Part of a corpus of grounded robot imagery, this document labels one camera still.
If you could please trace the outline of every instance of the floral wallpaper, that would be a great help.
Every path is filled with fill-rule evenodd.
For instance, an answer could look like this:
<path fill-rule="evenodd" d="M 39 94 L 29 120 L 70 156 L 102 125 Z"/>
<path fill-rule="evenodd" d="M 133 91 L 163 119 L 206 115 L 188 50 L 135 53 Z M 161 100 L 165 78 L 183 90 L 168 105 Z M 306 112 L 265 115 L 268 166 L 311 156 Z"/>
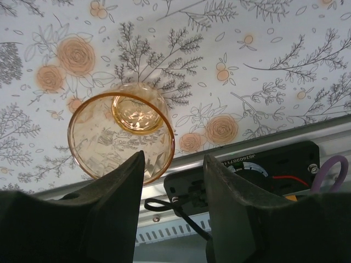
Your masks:
<path fill-rule="evenodd" d="M 350 1 L 0 0 L 0 32 L 3 190 L 89 179 L 67 125 L 119 83 L 166 99 L 175 157 L 351 112 Z"/>

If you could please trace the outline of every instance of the purple wire loop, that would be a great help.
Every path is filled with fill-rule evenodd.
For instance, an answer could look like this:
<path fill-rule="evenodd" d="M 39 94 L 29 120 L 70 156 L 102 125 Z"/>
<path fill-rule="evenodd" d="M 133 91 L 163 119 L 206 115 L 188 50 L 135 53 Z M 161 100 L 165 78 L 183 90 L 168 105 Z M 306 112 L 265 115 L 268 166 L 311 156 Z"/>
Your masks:
<path fill-rule="evenodd" d="M 341 164 L 341 169 L 338 178 L 336 179 L 335 183 L 333 186 L 329 189 L 329 192 L 337 192 L 342 183 L 344 182 L 348 169 L 349 169 L 349 162 L 344 156 L 341 155 L 335 155 L 331 158 L 329 158 L 319 169 L 318 173 L 316 174 L 316 177 L 314 178 L 314 181 L 311 186 L 311 193 L 318 193 L 320 190 L 320 187 L 322 185 L 322 182 L 327 175 L 328 171 L 336 164 L 340 162 Z"/>

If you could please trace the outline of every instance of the purple cable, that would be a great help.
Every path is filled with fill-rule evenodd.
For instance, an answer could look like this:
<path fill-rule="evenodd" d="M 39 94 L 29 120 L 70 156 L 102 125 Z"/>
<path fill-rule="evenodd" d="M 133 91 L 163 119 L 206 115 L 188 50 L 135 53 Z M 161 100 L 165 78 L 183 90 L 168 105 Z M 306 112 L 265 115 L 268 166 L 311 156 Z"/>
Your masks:
<path fill-rule="evenodd" d="M 349 169 L 349 162 L 344 156 L 341 155 L 335 155 L 331 158 L 329 158 L 319 169 L 318 173 L 316 174 L 316 177 L 314 178 L 314 181 L 311 186 L 311 193 L 318 193 L 320 190 L 320 187 L 322 185 L 322 182 L 327 175 L 328 171 L 330 168 L 332 168 L 336 163 L 340 162 L 341 164 L 341 169 L 338 178 L 336 179 L 335 183 L 333 186 L 330 188 L 329 192 L 337 192 L 340 189 L 340 186 L 345 180 L 345 177 L 347 175 L 347 171 Z"/>

